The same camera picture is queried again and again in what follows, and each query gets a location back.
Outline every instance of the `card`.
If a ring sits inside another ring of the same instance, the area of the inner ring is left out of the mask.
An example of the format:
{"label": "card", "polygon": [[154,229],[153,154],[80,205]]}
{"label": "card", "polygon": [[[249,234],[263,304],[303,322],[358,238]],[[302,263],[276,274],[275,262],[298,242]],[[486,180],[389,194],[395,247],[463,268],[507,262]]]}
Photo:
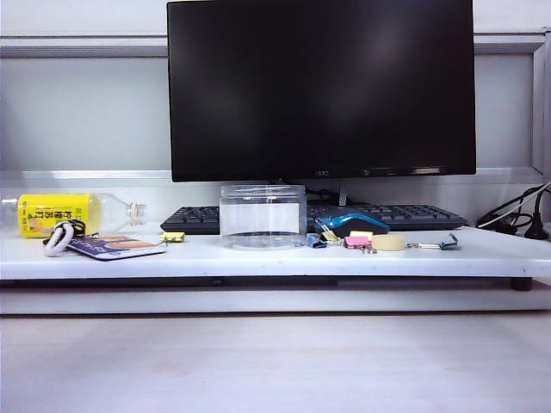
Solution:
{"label": "card", "polygon": [[67,248],[101,261],[120,260],[132,256],[149,256],[166,251],[164,244],[148,243],[123,235],[74,237]]}

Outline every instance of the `yellow label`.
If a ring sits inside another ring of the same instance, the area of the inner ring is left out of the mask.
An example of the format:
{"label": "yellow label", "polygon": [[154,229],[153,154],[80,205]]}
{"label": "yellow label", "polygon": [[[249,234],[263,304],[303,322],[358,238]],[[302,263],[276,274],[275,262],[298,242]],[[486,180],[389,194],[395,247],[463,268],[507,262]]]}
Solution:
{"label": "yellow label", "polygon": [[49,237],[67,219],[90,223],[91,194],[23,194],[17,204],[19,231],[24,237]]}

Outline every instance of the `monitor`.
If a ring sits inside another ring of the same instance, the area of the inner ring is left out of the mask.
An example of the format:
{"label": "monitor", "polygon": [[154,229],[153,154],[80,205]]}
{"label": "monitor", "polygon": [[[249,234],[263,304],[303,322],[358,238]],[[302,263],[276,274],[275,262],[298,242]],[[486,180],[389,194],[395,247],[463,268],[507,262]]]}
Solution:
{"label": "monitor", "polygon": [[470,1],[167,12],[173,181],[475,172]]}

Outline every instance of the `black keyboard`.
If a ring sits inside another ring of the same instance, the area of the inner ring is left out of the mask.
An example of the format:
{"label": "black keyboard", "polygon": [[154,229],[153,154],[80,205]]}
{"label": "black keyboard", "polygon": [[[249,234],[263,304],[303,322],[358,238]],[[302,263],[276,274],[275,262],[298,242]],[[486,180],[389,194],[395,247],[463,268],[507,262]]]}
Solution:
{"label": "black keyboard", "polygon": [[[364,213],[390,226],[391,231],[453,230],[467,221],[454,213],[431,205],[354,206],[308,205],[308,232],[315,232],[316,218],[330,218],[345,213]],[[216,206],[182,206],[163,224],[163,231],[195,234],[220,234],[219,208]]]}

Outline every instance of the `blue mouse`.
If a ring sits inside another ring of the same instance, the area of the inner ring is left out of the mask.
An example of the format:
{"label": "blue mouse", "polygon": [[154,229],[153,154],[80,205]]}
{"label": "blue mouse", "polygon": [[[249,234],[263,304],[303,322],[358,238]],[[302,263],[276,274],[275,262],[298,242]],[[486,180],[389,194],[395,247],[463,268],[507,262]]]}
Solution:
{"label": "blue mouse", "polygon": [[[337,217],[319,218],[318,221],[340,238],[348,237],[350,231],[372,231],[375,235],[387,234],[390,231],[390,226],[363,213],[345,213]],[[324,230],[319,222],[315,223],[315,227],[320,231]]]}

